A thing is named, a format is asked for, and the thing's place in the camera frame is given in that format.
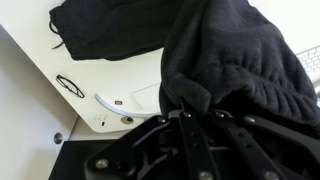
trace black fabric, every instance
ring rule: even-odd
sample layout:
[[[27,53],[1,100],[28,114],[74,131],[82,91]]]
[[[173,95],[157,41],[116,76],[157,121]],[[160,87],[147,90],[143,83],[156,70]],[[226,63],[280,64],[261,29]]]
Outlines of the black fabric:
[[[164,46],[183,0],[66,0],[50,11],[74,60],[121,60]]]
[[[246,0],[185,0],[161,73],[165,115],[179,107],[180,98],[200,115],[229,99],[240,112],[263,110],[312,127],[320,137],[312,83],[279,30]],[[227,98],[234,93],[241,98]]]

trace small label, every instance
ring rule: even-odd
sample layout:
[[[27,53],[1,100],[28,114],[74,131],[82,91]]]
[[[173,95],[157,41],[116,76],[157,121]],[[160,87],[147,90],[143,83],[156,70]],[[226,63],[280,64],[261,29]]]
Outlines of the small label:
[[[115,105],[122,105],[122,101],[115,101],[114,104]]]

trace black cord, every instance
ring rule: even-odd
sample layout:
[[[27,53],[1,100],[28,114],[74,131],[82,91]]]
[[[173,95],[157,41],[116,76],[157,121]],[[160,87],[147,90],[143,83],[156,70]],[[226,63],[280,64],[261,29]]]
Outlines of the black cord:
[[[186,111],[186,112],[192,111],[191,106],[187,103],[187,101],[183,97],[180,97],[180,106],[183,111]]]
[[[50,21],[50,22],[49,22],[50,30],[51,30],[53,33],[55,33],[55,34],[59,34],[58,31],[55,31],[55,30],[53,29],[52,25],[53,25],[53,22]]]
[[[53,33],[59,35],[58,31],[55,31],[55,30],[53,29],[53,22],[52,22],[52,21],[49,22],[49,28],[50,28],[50,30],[51,30]],[[52,50],[58,49],[58,48],[61,47],[63,44],[64,44],[64,42],[58,44],[57,46],[53,47]]]

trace white panel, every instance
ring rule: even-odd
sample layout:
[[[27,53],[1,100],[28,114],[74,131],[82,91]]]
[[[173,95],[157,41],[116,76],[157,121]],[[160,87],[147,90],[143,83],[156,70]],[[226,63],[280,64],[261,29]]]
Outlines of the white panel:
[[[160,83],[157,83],[153,86],[136,91],[131,95],[144,111],[161,114],[159,104],[159,89]]]
[[[92,129],[85,123],[83,119],[79,119],[74,126],[72,134],[70,135],[70,141],[80,141],[80,140],[106,140],[106,139],[119,139],[130,130],[116,131],[108,133],[97,133],[92,131]]]
[[[0,179],[48,179],[77,113],[0,26]]]

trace white keyboard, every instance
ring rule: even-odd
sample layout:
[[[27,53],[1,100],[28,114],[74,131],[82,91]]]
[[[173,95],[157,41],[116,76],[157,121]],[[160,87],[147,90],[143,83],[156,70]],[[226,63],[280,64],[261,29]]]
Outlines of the white keyboard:
[[[320,46],[301,52],[297,57],[309,76],[320,72]]]

